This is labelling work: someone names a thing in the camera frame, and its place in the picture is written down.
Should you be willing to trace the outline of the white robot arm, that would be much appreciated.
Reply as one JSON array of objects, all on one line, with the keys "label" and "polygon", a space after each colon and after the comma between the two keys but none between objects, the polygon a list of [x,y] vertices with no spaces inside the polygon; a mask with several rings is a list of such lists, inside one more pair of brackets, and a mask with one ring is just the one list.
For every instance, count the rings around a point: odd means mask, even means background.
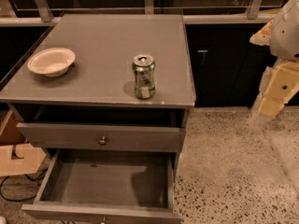
[{"label": "white robot arm", "polygon": [[249,42],[268,46],[277,58],[263,73],[253,108],[257,117],[270,120],[299,91],[299,0],[289,0]]}]

